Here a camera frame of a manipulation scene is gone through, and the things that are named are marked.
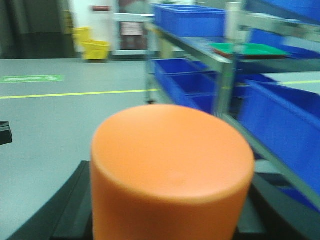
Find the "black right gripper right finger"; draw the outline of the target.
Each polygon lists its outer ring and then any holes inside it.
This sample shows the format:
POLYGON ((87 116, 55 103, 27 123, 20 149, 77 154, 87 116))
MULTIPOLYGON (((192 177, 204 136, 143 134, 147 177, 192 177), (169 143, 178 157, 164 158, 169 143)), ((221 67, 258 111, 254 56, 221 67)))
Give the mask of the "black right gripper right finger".
POLYGON ((235 240, 318 240, 320 212, 280 175, 256 173, 235 240))

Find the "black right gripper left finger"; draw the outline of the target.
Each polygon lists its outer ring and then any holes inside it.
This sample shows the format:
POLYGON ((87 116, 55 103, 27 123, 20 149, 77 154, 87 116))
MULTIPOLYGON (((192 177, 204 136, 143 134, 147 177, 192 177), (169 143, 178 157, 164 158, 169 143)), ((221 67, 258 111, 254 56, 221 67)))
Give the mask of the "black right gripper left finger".
POLYGON ((90 162, 77 169, 10 240, 92 240, 90 162))

